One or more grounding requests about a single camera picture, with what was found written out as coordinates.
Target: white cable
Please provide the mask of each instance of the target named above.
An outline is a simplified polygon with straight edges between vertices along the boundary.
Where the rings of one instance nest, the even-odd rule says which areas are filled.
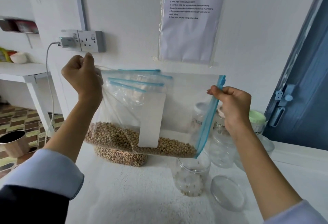
[[[48,135],[48,131],[49,131],[49,128],[51,127],[51,125],[52,125],[52,122],[53,122],[53,116],[54,116],[53,94],[52,94],[52,90],[51,90],[51,86],[50,86],[50,81],[49,81],[49,71],[48,71],[48,52],[49,52],[50,46],[53,45],[53,44],[60,44],[60,42],[53,42],[53,43],[49,44],[48,49],[47,49],[47,55],[46,55],[46,71],[47,71],[48,86],[49,86],[49,90],[50,90],[50,94],[51,94],[51,101],[52,101],[52,115],[51,115],[50,124],[49,124],[49,126],[48,126],[48,128],[47,128],[47,131],[46,131],[46,136],[44,137],[44,144],[47,143],[47,135]]]

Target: printed instructions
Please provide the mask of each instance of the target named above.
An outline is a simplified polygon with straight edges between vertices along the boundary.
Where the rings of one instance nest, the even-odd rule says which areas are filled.
[[[208,64],[223,0],[163,0],[161,60]]]

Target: hand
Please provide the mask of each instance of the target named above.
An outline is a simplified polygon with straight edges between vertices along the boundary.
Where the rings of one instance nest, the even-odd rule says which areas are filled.
[[[235,141],[243,129],[252,130],[248,117],[252,99],[249,93],[233,87],[224,87],[220,90],[215,85],[211,86],[207,93],[222,101],[225,127]]]
[[[99,106],[102,100],[102,77],[89,52],[84,58],[80,55],[73,56],[61,73],[78,93],[79,101],[87,101],[90,106]]]

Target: light blue sleeve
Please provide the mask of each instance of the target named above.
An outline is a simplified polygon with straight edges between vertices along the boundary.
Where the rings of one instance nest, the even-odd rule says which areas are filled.
[[[290,207],[284,212],[266,220],[264,224],[327,224],[323,216],[308,201]]]
[[[42,189],[73,199],[79,193],[84,175],[67,156],[40,149],[7,175],[4,185]]]

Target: paper sign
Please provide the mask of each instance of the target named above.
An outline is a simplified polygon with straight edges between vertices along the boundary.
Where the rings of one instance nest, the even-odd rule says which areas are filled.
[[[223,0],[163,0],[159,59],[209,64]]]
[[[139,147],[158,146],[165,98],[164,93],[145,93],[140,118]]]

